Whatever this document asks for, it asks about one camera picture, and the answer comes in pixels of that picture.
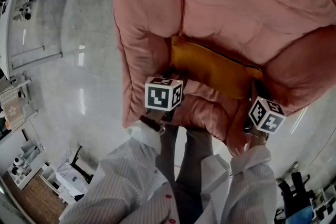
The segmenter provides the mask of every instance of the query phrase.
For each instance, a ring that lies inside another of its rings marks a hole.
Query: glossy tile floor
[[[39,114],[26,131],[43,145],[56,166],[66,151],[83,146],[81,156],[94,165],[128,139],[121,126],[121,63],[113,32],[112,0],[37,0],[32,19],[14,22],[12,53],[46,46],[62,51],[60,60],[32,68],[29,92]],[[298,161],[306,188],[325,186],[336,175],[336,89],[289,117],[269,138],[271,167],[281,177]],[[176,145],[176,172],[182,162],[185,130]],[[229,162],[225,145],[214,151]]]

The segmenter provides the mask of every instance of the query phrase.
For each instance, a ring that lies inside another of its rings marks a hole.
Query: white table
[[[15,2],[16,0],[9,0],[6,6],[5,12],[2,13],[2,11],[0,11],[0,68],[2,69],[3,73],[8,79],[10,79],[11,76],[14,76],[18,73],[22,73],[23,71],[33,66],[36,66],[36,65],[48,62],[48,61],[52,61],[55,59],[59,59],[62,57],[62,53],[58,53],[58,54],[50,55],[47,57],[43,57],[43,58],[31,61],[31,62],[25,63],[17,67],[12,67],[11,60],[20,58],[23,55],[26,55],[28,53],[30,54],[32,52],[44,50],[44,46],[42,46],[42,47],[38,47],[38,48],[29,50],[29,51],[22,52],[17,55],[8,54],[8,47],[10,46],[10,43],[11,43],[9,38],[11,36]]]

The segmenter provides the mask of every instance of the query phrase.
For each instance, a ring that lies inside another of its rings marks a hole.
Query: white striped shirt
[[[89,191],[62,223],[180,223],[172,188],[155,167],[161,151],[159,134],[139,121],[128,132],[131,138],[101,160]],[[203,213],[196,223],[272,223],[277,189],[269,161],[264,146],[233,158],[226,201],[201,194]],[[217,195],[224,183],[214,183]]]

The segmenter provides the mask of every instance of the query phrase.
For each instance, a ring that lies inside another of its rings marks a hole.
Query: person
[[[210,134],[187,127],[175,180],[177,126],[151,111],[127,128],[129,140],[99,163],[88,192],[61,223],[272,223],[277,186],[266,135],[252,131],[247,150],[229,166],[213,155]]]
[[[310,224],[313,219],[313,210],[309,194],[306,192],[301,173],[298,169],[299,164],[295,162],[291,169],[291,177],[296,190],[295,196],[293,196],[289,185],[284,179],[279,178],[277,182],[285,204],[286,223]]]

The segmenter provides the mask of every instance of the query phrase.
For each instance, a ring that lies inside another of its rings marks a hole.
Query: orange pillow
[[[252,79],[260,80],[262,71],[248,63],[214,51],[186,37],[172,37],[171,65],[187,70],[189,78],[231,98],[249,95]]]

